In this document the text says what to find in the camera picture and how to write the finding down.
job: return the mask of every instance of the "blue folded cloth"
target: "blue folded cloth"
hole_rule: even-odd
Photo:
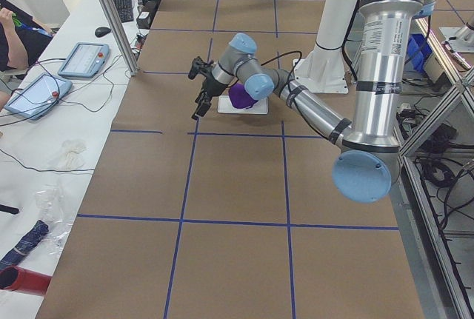
[[[0,260],[0,271],[8,266],[18,265],[44,238],[48,230],[45,222],[37,221],[35,226]]]

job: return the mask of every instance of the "hand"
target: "hand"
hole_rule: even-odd
[[[15,30],[13,23],[13,12],[7,8],[0,9],[0,24],[3,25],[4,30]]]

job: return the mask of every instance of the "light blue joint cap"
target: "light blue joint cap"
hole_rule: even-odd
[[[424,18],[431,16],[433,14],[433,11],[435,10],[435,2],[431,2],[429,4],[426,4],[421,8],[421,10],[416,13],[416,15],[413,17],[413,19],[418,19],[418,18]]]
[[[260,101],[273,92],[275,85],[268,75],[256,73],[245,81],[244,87],[250,97],[256,101]]]
[[[246,54],[255,54],[257,51],[257,44],[247,34],[237,33],[234,35],[229,45],[234,49],[240,50]]]
[[[376,156],[360,150],[340,154],[333,165],[333,181],[345,197],[361,203],[377,201],[392,186],[387,165]]]

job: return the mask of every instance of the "white table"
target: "white table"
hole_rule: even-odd
[[[135,13],[138,15],[135,1]],[[99,26],[108,26],[99,0],[82,0],[78,7],[61,27],[58,34],[41,55],[39,61],[48,58],[66,58],[77,42],[100,42],[110,45],[110,57],[104,67],[109,67],[115,56],[120,51],[113,38],[107,34],[96,38],[94,32]],[[133,42],[140,31],[134,21],[124,24],[128,40]],[[46,63],[44,66],[52,74],[56,74],[61,66],[61,61]],[[34,78],[43,73],[42,67],[34,67],[22,82],[21,87],[27,86]],[[112,98],[97,113],[91,113],[79,105],[67,105],[60,102],[46,116],[38,121],[23,121],[6,127],[0,127],[4,133],[0,138],[0,149],[14,155],[26,166],[38,169],[51,169],[51,160],[59,154],[64,141],[81,139],[86,150],[80,154],[84,160],[82,169],[93,169],[101,154],[104,143],[110,131],[110,125],[117,113],[130,73],[121,57],[113,65],[106,76],[115,84]],[[73,81],[73,90],[83,87],[89,81]],[[79,102],[90,109],[99,108],[110,94],[112,85],[100,77],[92,84],[72,93],[65,98],[66,101]],[[0,113],[0,124],[17,121],[15,116],[5,116],[6,111]],[[63,191],[61,205],[64,210],[64,229],[69,229],[69,224],[76,216],[82,202],[87,186],[92,177],[92,172],[79,173],[54,173],[36,172],[24,169],[18,162],[0,155],[0,204],[14,206],[20,209],[17,215],[0,212],[0,258],[3,257],[19,239],[26,234],[40,219],[41,210],[36,206],[35,193],[46,189],[48,185],[60,187]],[[59,260],[59,255],[51,255],[54,245],[42,241],[19,266],[53,274]],[[34,318],[41,305],[42,297],[25,295],[17,292],[0,291],[0,318],[28,319]]]

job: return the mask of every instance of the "keyboard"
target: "keyboard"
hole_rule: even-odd
[[[122,23],[133,20],[133,0],[113,0],[113,3]]]

